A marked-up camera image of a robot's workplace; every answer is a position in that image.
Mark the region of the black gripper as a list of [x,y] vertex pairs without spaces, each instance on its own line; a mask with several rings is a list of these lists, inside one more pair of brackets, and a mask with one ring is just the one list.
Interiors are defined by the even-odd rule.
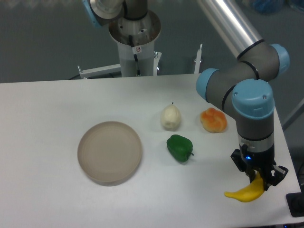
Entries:
[[276,165],[274,143],[263,145],[261,142],[242,142],[230,157],[239,171],[246,173],[250,183],[255,179],[255,171],[258,171],[265,191],[270,186],[277,186],[288,173],[286,167]]

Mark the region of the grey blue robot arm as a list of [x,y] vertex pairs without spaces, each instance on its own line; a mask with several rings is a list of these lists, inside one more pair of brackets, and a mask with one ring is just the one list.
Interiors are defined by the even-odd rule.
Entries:
[[[229,70],[204,70],[196,82],[198,94],[235,119],[239,148],[231,158],[252,181],[262,178],[264,190],[276,186],[288,170],[275,162],[274,98],[269,81],[285,72],[289,54],[267,44],[233,0],[198,2],[213,27],[237,59]],[[157,74],[154,41],[160,34],[158,16],[145,0],[85,0],[94,24],[108,25],[117,43],[121,75]]]

